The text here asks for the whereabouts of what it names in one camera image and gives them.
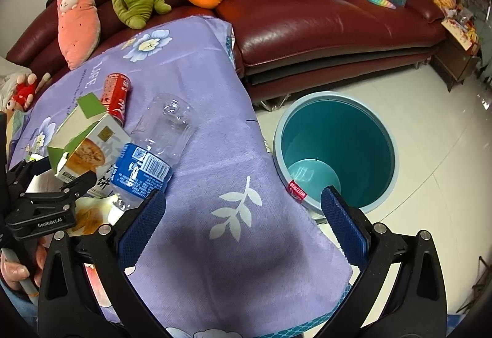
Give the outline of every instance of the green box flap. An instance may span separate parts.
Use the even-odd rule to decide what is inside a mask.
[[[95,126],[97,126],[99,122],[96,121],[92,123],[89,127],[87,127],[85,130],[83,130],[78,136],[73,137],[70,142],[65,145],[65,152],[68,152],[71,154],[73,151],[77,149],[77,147],[80,145],[80,143],[84,140],[87,135],[94,129]]]
[[[47,147],[48,149],[48,157],[50,159],[50,165],[53,169],[54,173],[57,173],[58,163],[62,159],[61,157],[65,153],[65,148],[53,148],[51,146]]]
[[[80,109],[82,109],[82,112],[84,112],[86,118],[91,118],[93,116],[106,112],[106,108],[94,95],[93,92],[81,96],[79,99],[77,99],[77,102],[80,106]]]

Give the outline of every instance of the blue gripper pad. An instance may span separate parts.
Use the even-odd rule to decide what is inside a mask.
[[[367,241],[345,211],[343,204],[328,187],[321,193],[321,210],[348,262],[361,270],[364,269],[367,264]]]
[[[156,192],[146,204],[144,201],[140,206],[144,207],[140,210],[134,222],[128,227],[125,234],[120,238],[118,244],[117,262],[120,270],[132,267],[137,263],[147,242],[149,242],[157,225],[164,216],[166,211],[164,192]]]

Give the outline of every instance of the human hand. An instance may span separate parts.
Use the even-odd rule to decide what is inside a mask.
[[[34,283],[39,287],[41,285],[41,274],[43,273],[44,263],[46,261],[46,248],[43,246],[45,239],[42,237],[38,240],[38,247],[36,249],[36,264],[37,270],[34,274]],[[2,252],[2,258],[0,259],[0,272],[7,285],[14,291],[21,289],[19,281],[29,278],[29,271],[27,267],[17,262],[9,262],[5,254]]]

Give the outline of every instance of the barcode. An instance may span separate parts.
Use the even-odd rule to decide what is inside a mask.
[[[133,151],[133,155],[131,155],[131,157],[134,158],[135,160],[141,161],[144,159],[146,153],[147,153],[147,151],[145,149],[136,147],[135,150]]]
[[[158,157],[147,152],[140,170],[154,178],[157,178],[160,182],[163,182],[164,177],[166,177],[169,170],[169,166]]]
[[[70,181],[75,180],[75,176],[72,176],[72,174],[69,174],[67,172],[63,172],[62,176],[68,178]]]

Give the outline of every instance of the bin rim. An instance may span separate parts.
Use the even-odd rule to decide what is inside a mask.
[[[381,120],[381,118],[377,115],[377,113],[371,110],[367,105],[364,105],[362,102],[358,101],[357,99],[349,95],[340,94],[334,91],[313,92],[311,94],[299,98],[287,108],[287,110],[280,118],[277,127],[275,129],[274,142],[272,148],[274,163],[277,172],[279,174],[279,177],[284,183],[284,186],[286,187],[292,181],[292,177],[289,174],[287,166],[285,165],[284,162],[284,157],[282,156],[282,132],[284,131],[285,125],[291,119],[291,117],[297,111],[302,109],[304,106],[323,100],[335,100],[339,102],[344,102],[358,108],[359,110],[362,110],[380,127],[388,143],[391,143],[391,146],[393,148],[393,157],[394,157],[393,176],[391,177],[390,183],[388,184],[388,186],[386,187],[386,189],[380,195],[379,198],[377,198],[374,202],[360,208],[364,213],[369,213],[372,210],[376,209],[378,206],[380,206],[386,199],[388,199],[389,195],[391,194],[391,192],[393,191],[396,185],[398,179],[398,173],[399,173],[398,146],[395,138],[393,137],[393,134],[386,127],[386,125]],[[310,209],[315,213],[323,215],[323,211],[321,210],[321,203],[319,203],[313,197],[306,195],[306,197],[301,202],[301,204],[307,209]]]

